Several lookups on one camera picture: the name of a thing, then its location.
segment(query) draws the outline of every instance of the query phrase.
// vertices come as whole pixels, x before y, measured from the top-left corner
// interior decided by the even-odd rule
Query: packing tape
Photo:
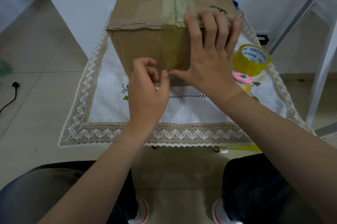
[[[233,56],[234,68],[248,76],[259,75],[270,62],[272,57],[260,46],[244,44]]]

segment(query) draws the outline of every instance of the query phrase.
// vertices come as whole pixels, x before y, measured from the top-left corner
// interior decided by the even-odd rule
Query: finger
[[[232,31],[225,47],[226,53],[228,54],[229,57],[233,56],[235,46],[238,43],[238,39],[241,34],[241,30],[242,30],[242,19],[240,18],[239,15],[237,15],[233,20]]]
[[[203,49],[203,35],[201,34],[196,17],[193,16],[191,11],[188,10],[184,14],[184,17],[191,36],[191,54],[197,54],[198,49]]]
[[[159,75],[158,75],[158,71],[155,67],[151,67],[151,66],[148,66],[146,67],[147,71],[148,71],[148,74],[152,80],[153,83],[156,83],[159,81]]]
[[[209,11],[199,12],[203,24],[205,27],[205,39],[204,39],[204,49],[210,50],[215,48],[216,33],[218,28],[214,16]]]
[[[161,73],[160,87],[158,93],[164,97],[169,98],[170,95],[170,79],[168,77],[167,70],[163,70]]]
[[[175,75],[185,81],[188,81],[188,71],[171,70],[170,74]]]
[[[133,60],[133,68],[143,67],[145,70],[146,66],[154,66],[157,64],[157,61],[149,57],[140,57]]]
[[[218,27],[218,34],[216,37],[215,49],[218,53],[223,52],[228,38],[228,22],[225,14],[217,9],[212,10],[212,14],[215,18],[216,25]]]

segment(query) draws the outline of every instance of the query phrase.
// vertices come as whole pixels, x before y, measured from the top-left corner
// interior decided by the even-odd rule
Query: pink tape dispenser
[[[253,79],[249,77],[248,75],[239,73],[239,72],[233,72],[233,78],[242,83],[242,84],[251,84],[253,83]]]

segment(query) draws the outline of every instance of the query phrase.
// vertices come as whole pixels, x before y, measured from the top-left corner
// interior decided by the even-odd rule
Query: black power cord
[[[4,108],[6,108],[8,105],[10,105],[12,102],[14,102],[14,101],[16,100],[16,96],[17,96],[17,94],[18,94],[18,87],[19,87],[19,86],[20,86],[20,85],[19,85],[19,83],[17,83],[17,82],[14,82],[14,83],[12,84],[12,87],[15,88],[15,97],[14,97],[13,100],[11,100],[11,102],[7,103],[5,106],[2,107],[2,109],[0,110],[0,113],[2,112],[2,110],[3,110]]]

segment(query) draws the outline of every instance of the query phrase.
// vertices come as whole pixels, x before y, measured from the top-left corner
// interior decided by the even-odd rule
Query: hand
[[[133,61],[133,73],[128,87],[130,120],[129,126],[137,132],[144,132],[149,137],[162,117],[170,95],[170,81],[167,71],[162,71],[160,88],[159,75],[153,66],[157,61],[141,57]]]
[[[229,36],[225,15],[213,9],[199,12],[205,27],[204,44],[196,18],[190,11],[185,21],[191,35],[191,67],[187,71],[172,70],[173,74],[203,92],[212,101],[229,99],[244,91],[234,82],[232,55],[242,28],[236,16]]]

